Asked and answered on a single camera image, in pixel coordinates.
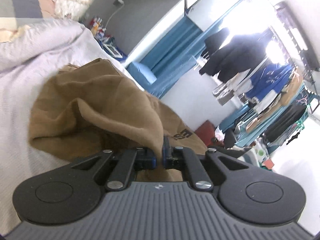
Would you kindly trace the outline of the patchwork quilt pillow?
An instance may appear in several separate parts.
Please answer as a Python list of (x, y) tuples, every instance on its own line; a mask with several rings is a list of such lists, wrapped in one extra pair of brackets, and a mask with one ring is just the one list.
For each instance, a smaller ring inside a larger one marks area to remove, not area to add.
[(32, 24), (54, 18), (72, 18), (70, 13), (58, 14), (58, 0), (1, 0), (1, 42), (11, 42)]

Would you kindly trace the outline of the black white clothes pile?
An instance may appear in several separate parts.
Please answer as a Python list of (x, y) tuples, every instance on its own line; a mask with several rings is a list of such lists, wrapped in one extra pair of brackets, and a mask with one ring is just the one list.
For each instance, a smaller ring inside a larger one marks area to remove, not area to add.
[(261, 137), (255, 139), (249, 146), (239, 147), (235, 144), (236, 135), (233, 133), (233, 130), (229, 128), (225, 132), (223, 142), (227, 149), (243, 152), (243, 155), (238, 158), (242, 161), (270, 171), (274, 167), (274, 163), (267, 150), (267, 145)]

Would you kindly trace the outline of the cluttered bedside table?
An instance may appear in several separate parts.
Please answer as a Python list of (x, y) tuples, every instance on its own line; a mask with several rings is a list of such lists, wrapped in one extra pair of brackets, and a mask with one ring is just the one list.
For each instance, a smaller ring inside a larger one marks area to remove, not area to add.
[(117, 48), (115, 39), (106, 33), (106, 28), (102, 25), (102, 19), (94, 17), (89, 23), (89, 29), (101, 48), (112, 58), (123, 60), (124, 54)]

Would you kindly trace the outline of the brown hooded sweatshirt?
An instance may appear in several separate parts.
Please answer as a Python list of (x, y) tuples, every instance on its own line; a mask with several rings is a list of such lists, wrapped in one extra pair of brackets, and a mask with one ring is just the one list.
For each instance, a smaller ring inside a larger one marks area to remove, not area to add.
[(161, 160), (164, 139), (197, 154), (207, 149), (169, 106), (103, 59), (62, 70), (44, 84), (31, 109), (28, 139), (66, 161), (134, 147), (147, 147)]

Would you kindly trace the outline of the blue white hanging jersey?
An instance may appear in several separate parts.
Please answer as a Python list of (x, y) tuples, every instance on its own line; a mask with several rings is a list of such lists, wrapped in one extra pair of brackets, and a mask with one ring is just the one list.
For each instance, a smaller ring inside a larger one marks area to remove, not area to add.
[(252, 88), (245, 93), (246, 97), (259, 102), (271, 90), (280, 92), (283, 86), (287, 84), (291, 72), (291, 64), (280, 65), (279, 63), (272, 63), (266, 67), (261, 67), (250, 77)]

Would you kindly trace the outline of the blue curtain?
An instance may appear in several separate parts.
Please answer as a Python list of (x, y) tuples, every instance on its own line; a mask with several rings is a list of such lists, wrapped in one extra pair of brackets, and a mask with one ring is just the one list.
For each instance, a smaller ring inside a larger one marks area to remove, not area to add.
[(150, 94), (162, 98), (186, 72), (197, 64), (205, 39), (219, 31), (223, 18), (202, 31), (184, 16), (139, 62), (127, 71)]

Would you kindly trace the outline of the white bed sheet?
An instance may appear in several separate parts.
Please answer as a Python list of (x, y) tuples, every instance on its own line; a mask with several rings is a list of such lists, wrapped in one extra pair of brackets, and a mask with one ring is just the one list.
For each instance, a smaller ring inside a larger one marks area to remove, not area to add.
[(24, 180), (65, 165), (65, 161), (32, 148), (28, 142), (30, 111), (43, 84), (63, 66), (83, 66), (109, 59), (87, 29), (73, 43), (36, 56), (1, 72), (1, 233), (18, 223), (12, 194)]

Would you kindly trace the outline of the tan hanging garment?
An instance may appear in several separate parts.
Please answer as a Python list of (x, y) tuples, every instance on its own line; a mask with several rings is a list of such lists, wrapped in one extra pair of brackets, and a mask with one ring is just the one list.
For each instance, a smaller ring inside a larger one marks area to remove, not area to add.
[(294, 96), (298, 93), (302, 83), (303, 83), (303, 73), (297, 67), (294, 71), (293, 78), (288, 86), (286, 93), (282, 95), (280, 98), (279, 103), (281, 106), (287, 106), (292, 101)]

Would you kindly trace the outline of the striped hanging cloth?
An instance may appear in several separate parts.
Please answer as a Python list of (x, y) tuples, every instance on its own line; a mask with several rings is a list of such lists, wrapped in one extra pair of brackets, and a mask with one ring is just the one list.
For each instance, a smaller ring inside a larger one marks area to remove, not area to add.
[(228, 89), (226, 84), (221, 83), (212, 91), (212, 95), (216, 98), (218, 103), (223, 106), (233, 98), (234, 91)]

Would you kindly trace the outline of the black ceiling drying rack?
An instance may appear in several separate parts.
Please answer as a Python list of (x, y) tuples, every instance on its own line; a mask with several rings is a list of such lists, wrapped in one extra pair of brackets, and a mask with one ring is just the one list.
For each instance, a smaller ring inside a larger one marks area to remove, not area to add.
[(289, 31), (289, 36), (292, 38), (293, 44), (296, 46), (296, 51), (309, 70), (319, 72), (319, 61), (316, 53), (311, 45), (311, 42), (305, 33), (302, 25), (287, 2), (279, 2), (274, 6), (277, 16), (284, 24), (286, 30)]

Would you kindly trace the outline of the grey white blanket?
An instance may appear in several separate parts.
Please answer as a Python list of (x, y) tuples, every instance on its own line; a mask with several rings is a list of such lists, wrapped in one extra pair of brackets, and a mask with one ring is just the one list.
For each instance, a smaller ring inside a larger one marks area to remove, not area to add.
[(19, 37), (1, 43), (1, 72), (73, 43), (87, 28), (73, 20), (53, 19), (32, 24)]

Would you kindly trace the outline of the black hanging jacket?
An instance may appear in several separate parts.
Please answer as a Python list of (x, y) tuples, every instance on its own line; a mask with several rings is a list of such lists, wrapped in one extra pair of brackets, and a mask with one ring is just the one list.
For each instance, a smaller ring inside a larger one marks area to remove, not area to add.
[(218, 75), (217, 78), (226, 83), (236, 74), (254, 70), (266, 57), (266, 47), (272, 37), (270, 29), (260, 34), (234, 36), (228, 44), (210, 55), (199, 74)]

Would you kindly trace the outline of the red bag on floor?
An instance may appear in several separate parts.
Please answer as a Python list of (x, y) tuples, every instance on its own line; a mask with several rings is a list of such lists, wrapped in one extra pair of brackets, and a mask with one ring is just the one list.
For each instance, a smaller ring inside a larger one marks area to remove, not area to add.
[(215, 130), (216, 127), (209, 120), (207, 120), (195, 130), (195, 134), (204, 142), (206, 146), (209, 146), (216, 139)]

